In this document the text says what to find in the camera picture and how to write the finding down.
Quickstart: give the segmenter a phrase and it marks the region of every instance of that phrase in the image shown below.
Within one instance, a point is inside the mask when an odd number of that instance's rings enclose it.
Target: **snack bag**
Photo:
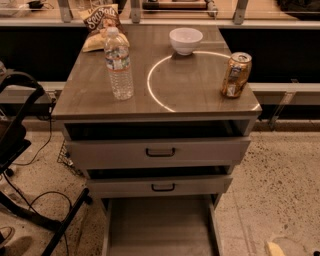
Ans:
[[[83,52],[101,50],[104,48],[107,28],[117,27],[121,37],[128,43],[120,23],[117,4],[101,5],[95,9],[80,11],[79,15],[89,30],[89,35],[82,48]]]

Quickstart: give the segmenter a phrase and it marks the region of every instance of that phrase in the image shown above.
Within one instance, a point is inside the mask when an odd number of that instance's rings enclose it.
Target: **drawer front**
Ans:
[[[156,179],[88,180],[90,193],[97,198],[176,196],[225,193],[230,175],[171,177]]]
[[[249,137],[69,141],[70,157],[78,169],[144,168],[239,164]]]

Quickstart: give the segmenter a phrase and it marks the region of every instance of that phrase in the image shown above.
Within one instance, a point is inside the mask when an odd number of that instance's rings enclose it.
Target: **drawer handle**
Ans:
[[[167,186],[151,184],[151,189],[154,192],[170,192],[170,191],[173,191],[176,188],[176,184],[172,183],[171,187],[169,187],[169,188],[164,188],[164,187],[167,187]]]
[[[176,153],[175,148],[167,149],[149,149],[146,148],[146,155],[148,157],[172,157]]]

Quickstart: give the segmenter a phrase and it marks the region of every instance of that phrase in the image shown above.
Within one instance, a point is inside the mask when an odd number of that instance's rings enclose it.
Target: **black cable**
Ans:
[[[67,199],[68,203],[69,203],[69,211],[71,210],[72,208],[72,203],[71,203],[71,200],[69,197],[67,197],[65,194],[61,193],[61,192],[58,192],[58,191],[47,191],[45,193],[42,193],[40,194],[39,196],[37,196],[35,199],[32,200],[31,203],[28,202],[28,200],[24,197],[24,195],[20,192],[19,189],[17,189],[12,183],[11,181],[8,179],[7,175],[5,173],[3,173],[3,176],[5,178],[5,180],[8,182],[8,184],[19,194],[19,196],[26,202],[26,204],[28,205],[29,207],[29,210],[33,210],[36,214],[38,214],[39,216],[42,216],[42,217],[45,217],[43,215],[41,215],[38,211],[36,211],[32,205],[42,196],[46,195],[46,194],[59,194],[61,196],[63,196],[64,198]],[[64,241],[65,241],[65,244],[66,244],[66,254],[67,256],[69,256],[69,246],[68,246],[68,240],[67,240],[67,236],[66,234],[64,233],[63,234],[63,237],[64,237]]]
[[[12,183],[11,181],[8,179],[7,175],[5,173],[2,174],[5,178],[5,180],[8,182],[8,184],[19,194],[19,196],[23,199],[23,201],[26,202],[26,204],[29,206],[30,209],[32,209],[36,214],[38,214],[39,216],[42,216],[40,213],[38,213],[33,207],[32,205],[30,205],[30,203],[28,202],[28,200],[24,197],[24,195],[20,192],[19,189],[17,189]]]
[[[72,203],[71,203],[71,200],[69,199],[69,197],[67,197],[65,194],[61,193],[61,192],[58,192],[58,191],[47,191],[47,192],[44,192],[42,193],[41,195],[37,196],[35,199],[32,200],[32,202],[30,203],[30,205],[32,206],[40,197],[44,196],[44,195],[47,195],[47,194],[58,194],[58,195],[61,195],[63,196],[64,198],[66,198],[68,200],[68,203],[69,203],[69,211],[71,210],[72,208]]]
[[[36,159],[37,155],[39,154],[39,152],[49,144],[49,142],[51,141],[51,137],[52,137],[52,117],[51,117],[51,113],[50,113],[50,116],[49,116],[49,139],[47,140],[47,142],[37,151],[37,153],[34,155],[34,157],[31,159],[30,162],[28,163],[13,163],[15,165],[18,165],[18,166],[27,166],[29,164],[32,164],[33,161]]]

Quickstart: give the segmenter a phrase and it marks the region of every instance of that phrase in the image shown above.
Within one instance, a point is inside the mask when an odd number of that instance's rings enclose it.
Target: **terrazzo floor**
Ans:
[[[32,145],[16,161],[19,164],[28,163],[50,135],[48,123],[31,122],[27,129]],[[312,256],[320,249],[320,122],[278,121],[275,131],[257,122],[250,137],[215,212],[223,255],[267,256],[265,243],[275,242],[286,256]],[[62,143],[56,128],[32,164],[14,166],[15,175],[9,179],[30,202],[48,191],[61,192],[74,202],[85,187],[83,176],[57,161]],[[0,189],[11,193],[4,178]],[[68,212],[66,198],[57,193],[43,195],[33,207],[59,220]],[[62,239],[52,255],[101,255],[104,220],[98,200],[83,204],[66,231],[67,244]],[[16,233],[5,256],[41,255],[53,235],[0,209],[0,227],[8,225]]]

